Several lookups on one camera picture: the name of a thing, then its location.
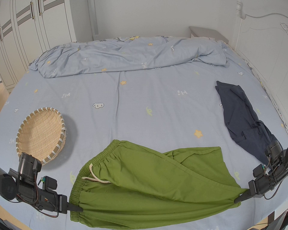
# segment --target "green shorts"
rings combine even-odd
[[[70,218],[89,227],[154,228],[238,207],[234,199],[245,191],[229,174],[220,147],[162,154],[113,140],[80,170],[69,202],[83,212]]]

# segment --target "gray nightstand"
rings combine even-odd
[[[222,40],[226,44],[228,44],[229,42],[227,38],[225,38],[222,34],[220,34],[216,30],[195,27],[195,26],[190,26],[189,28],[191,30],[191,38],[192,37],[208,37],[208,38],[215,38],[216,40]]]

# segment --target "door handle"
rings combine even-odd
[[[38,9],[39,9],[39,16],[41,16],[39,0],[38,0]]]
[[[33,15],[33,8],[32,8],[33,2],[30,2],[30,12],[31,12],[31,17],[34,20],[35,16]]]

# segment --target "bed sheet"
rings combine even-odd
[[[257,115],[287,147],[288,135],[260,82],[228,46],[223,50],[229,67],[187,62],[156,69],[79,74],[43,78],[29,70],[19,81],[0,113],[0,167],[18,168],[15,148],[20,124],[41,107],[59,110],[67,127],[61,153],[42,167],[38,177],[58,181],[58,194],[69,197],[81,167],[113,139],[128,140],[159,152],[186,147],[220,146],[230,174],[247,188],[252,170],[260,162],[238,146],[224,124],[223,108],[215,90],[216,81],[240,85]],[[199,138],[196,131],[201,131]],[[252,198],[217,215],[161,230],[245,230],[268,216],[287,198],[285,179],[271,200]],[[31,229],[88,229],[71,222],[68,215],[46,217],[27,204],[0,199],[14,217]]]

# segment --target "drawstring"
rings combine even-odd
[[[90,168],[90,172],[92,173],[92,176],[94,176],[94,178],[82,177],[82,179],[87,179],[87,180],[91,180],[91,181],[98,181],[98,182],[101,182],[101,183],[111,183],[110,181],[103,181],[103,180],[100,180],[98,177],[96,177],[95,174],[92,171],[92,166],[93,165],[90,164],[89,168]]]

